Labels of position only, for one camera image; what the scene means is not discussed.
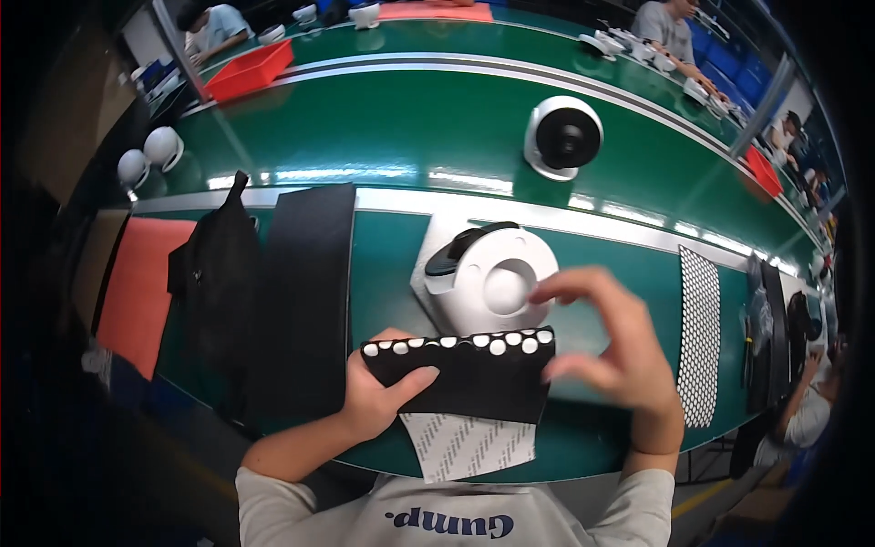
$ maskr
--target black foam sheet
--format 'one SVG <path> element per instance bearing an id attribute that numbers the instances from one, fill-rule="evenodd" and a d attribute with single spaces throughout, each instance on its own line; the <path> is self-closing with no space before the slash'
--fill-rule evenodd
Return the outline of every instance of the black foam sheet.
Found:
<path id="1" fill-rule="evenodd" d="M 276 201 L 255 299 L 250 415 L 322 417 L 343 406 L 354 204 L 350 184 Z"/>
<path id="2" fill-rule="evenodd" d="M 537 331 L 549 333 L 549 341 L 539 341 L 537 333 L 531 331 L 521 335 L 522 342 L 537 342 L 531 354 L 522 350 L 522 342 L 516 345 L 504 342 L 508 333 L 457 337 L 451 347 L 442 346 L 439 338 L 414 339 L 423 340 L 421 347 L 412 347 L 409 340 L 384 341 L 382 346 L 380 342 L 365 342 L 361 352 L 371 373 L 385 386 L 394 385 L 415 368 L 440 369 L 437 380 L 401 407 L 400 412 L 458 414 L 537 424 L 550 390 L 550 386 L 543 383 L 541 373 L 556 354 L 552 329 L 542 327 Z M 488 336 L 489 344 L 478 347 L 472 342 L 477 336 Z M 505 343 L 503 354 L 490 351 L 493 340 Z M 396 353 L 398 342 L 407 346 L 407 353 Z M 371 346 L 373 353 L 374 345 L 379 353 L 368 355 L 367 347 Z"/>

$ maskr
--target white dot sticker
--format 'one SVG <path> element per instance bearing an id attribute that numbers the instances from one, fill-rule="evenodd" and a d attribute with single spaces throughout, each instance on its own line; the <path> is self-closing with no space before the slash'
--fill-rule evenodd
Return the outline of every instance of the white dot sticker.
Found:
<path id="1" fill-rule="evenodd" d="M 524 354 L 533 354 L 538 348 L 538 343 L 534 338 L 527 338 L 522 341 L 522 352 Z"/>
<path id="2" fill-rule="evenodd" d="M 508 347 L 505 345 L 504 340 L 493 340 L 491 344 L 489 344 L 489 353 L 492 355 L 501 355 L 504 353 Z"/>

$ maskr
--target cardboard box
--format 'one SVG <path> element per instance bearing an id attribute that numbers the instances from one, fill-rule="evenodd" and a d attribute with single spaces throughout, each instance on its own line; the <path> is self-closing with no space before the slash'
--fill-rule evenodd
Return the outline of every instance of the cardboard box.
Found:
<path id="1" fill-rule="evenodd" d="M 70 299 L 88 333 L 96 333 L 95 310 L 107 276 L 112 251 L 122 232 L 127 209 L 102 209 L 91 223 L 79 264 L 73 274 Z"/>
<path id="2" fill-rule="evenodd" d="M 115 47 L 92 14 L 45 75 L 17 153 L 22 174 L 62 207 L 103 138 L 137 98 Z"/>

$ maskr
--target green workbench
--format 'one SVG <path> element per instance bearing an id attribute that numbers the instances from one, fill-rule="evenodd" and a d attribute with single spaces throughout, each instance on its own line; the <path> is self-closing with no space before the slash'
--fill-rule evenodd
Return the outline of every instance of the green workbench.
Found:
<path id="1" fill-rule="evenodd" d="M 455 21 L 389 21 L 367 33 L 341 26 L 306 38 L 293 42 L 299 65 L 377 50 L 474 53 L 526 61 L 632 91 L 724 143 L 734 135 L 728 122 L 717 123 L 701 110 L 686 111 L 689 105 L 678 102 L 680 87 L 662 75 L 629 60 L 591 59 L 573 40 L 547 32 Z M 366 189 L 450 193 L 461 200 L 489 197 L 493 203 L 509 200 L 622 219 L 627 226 L 647 227 L 657 237 L 682 235 L 724 248 L 747 246 L 799 271 L 809 262 L 815 245 L 799 223 L 778 202 L 765 199 L 736 165 L 680 130 L 621 102 L 522 76 L 471 70 L 390 67 L 372 72 L 348 67 L 342 73 L 311 74 L 306 80 L 292 77 L 243 100 L 193 112 L 175 126 L 186 147 L 179 164 L 164 176 L 150 177 L 136 191 L 140 214 L 197 220 L 209 207 L 192 207 L 192 197 L 197 202 L 212 196 L 211 191 L 230 187 L 234 172 L 244 169 L 253 175 L 244 198 L 272 188 L 352 181 Z M 566 184 L 543 179 L 522 159 L 529 113 L 552 95 L 579 96 L 597 111 L 605 127 L 599 155 Z M 251 213 L 260 218 L 264 239 L 272 210 L 253 208 Z M 487 217 L 485 211 L 478 218 Z M 409 287 L 428 222 L 429 216 L 416 211 L 356 213 L 350 286 L 354 345 L 386 326 L 432 332 Z M 603 264 L 643 298 L 676 373 L 681 283 L 675 252 L 612 241 L 618 239 L 614 234 L 588 236 L 562 228 L 533 231 L 553 248 L 561 267 Z M 751 417 L 745 413 L 746 393 L 740 387 L 739 314 L 746 298 L 745 274 L 725 266 L 718 269 L 722 337 L 717 408 L 710 427 L 687 431 L 684 450 Z M 184 320 L 178 305 L 171 305 L 156 373 L 216 407 L 227 386 L 184 351 Z M 557 308 L 548 323 L 556 329 L 560 351 L 598 352 L 606 346 L 599 318 L 588 305 Z M 555 387 L 585 391 L 567 383 Z M 475 480 L 568 480 L 616 471 L 627 449 L 628 420 L 624 410 L 551 396 L 537 430 L 536 459 Z M 255 425 L 270 433 L 295 423 L 256 419 Z M 420 473 L 399 424 L 339 459 L 388 473 Z"/>
<path id="2" fill-rule="evenodd" d="M 207 211 L 152 214 L 165 219 L 197 220 Z M 271 209 L 252 209 L 259 217 L 262 241 L 270 230 Z M 429 217 L 359 211 L 355 215 L 350 280 L 353 345 L 398 326 L 413 333 L 432 330 L 409 286 Z M 680 358 L 681 277 L 678 255 L 591 237 L 533 229 L 556 254 L 560 268 L 602 264 L 639 297 L 651 311 L 656 334 L 677 374 Z M 717 438 L 753 416 L 745 412 L 741 389 L 744 336 L 739 312 L 746 299 L 743 272 L 719 267 L 721 291 L 721 348 L 717 408 L 710 427 L 688 429 L 683 450 Z M 227 392 L 223 378 L 193 360 L 186 351 L 184 312 L 171 306 L 158 356 L 156 374 L 190 396 L 217 407 Z M 607 338 L 596 311 L 584 304 L 557 307 L 547 323 L 556 329 L 557 350 L 600 352 Z M 260 420 L 255 425 L 272 433 L 298 420 Z M 472 480 L 482 482 L 542 482 L 568 480 L 617 471 L 628 446 L 629 413 L 610 406 L 573 403 L 551 398 L 538 425 L 537 457 L 527 464 Z M 358 445 L 338 460 L 387 473 L 421 476 L 413 445 L 400 424 L 379 438 Z"/>
<path id="3" fill-rule="evenodd" d="M 581 32 L 592 34 L 591 29 L 581 29 Z M 738 127 L 728 118 L 718 120 L 706 109 L 684 99 L 680 82 L 674 78 L 658 74 L 654 69 L 643 67 L 626 57 L 618 57 L 616 62 L 593 58 L 584 52 L 575 39 L 552 32 L 514 25 L 416 19 L 382 21 L 378 28 L 367 32 L 358 32 L 350 25 L 335 26 L 303 36 L 298 36 L 295 30 L 292 27 L 287 33 L 295 36 L 291 44 L 296 66 L 376 53 L 488 55 L 557 68 L 625 89 L 689 119 L 725 144 L 731 144 L 739 133 Z M 257 41 L 252 39 L 229 52 L 225 58 L 233 58 L 256 46 Z M 210 67 L 202 71 L 201 77 L 209 81 L 226 62 L 211 60 Z"/>
<path id="4" fill-rule="evenodd" d="M 367 90 L 367 98 L 353 90 Z M 742 182 L 736 167 L 611 102 L 578 95 L 600 116 L 605 142 L 570 183 L 543 179 L 523 161 L 522 139 L 531 109 L 556 93 L 530 81 L 410 70 L 291 83 L 180 120 L 186 156 L 160 185 L 138 195 L 228 187 L 243 168 L 255 173 L 255 185 L 352 181 L 596 211 L 621 205 L 669 230 L 681 222 L 780 254 L 800 270 L 810 261 L 814 244 L 807 237 L 783 248 L 800 226 Z"/>

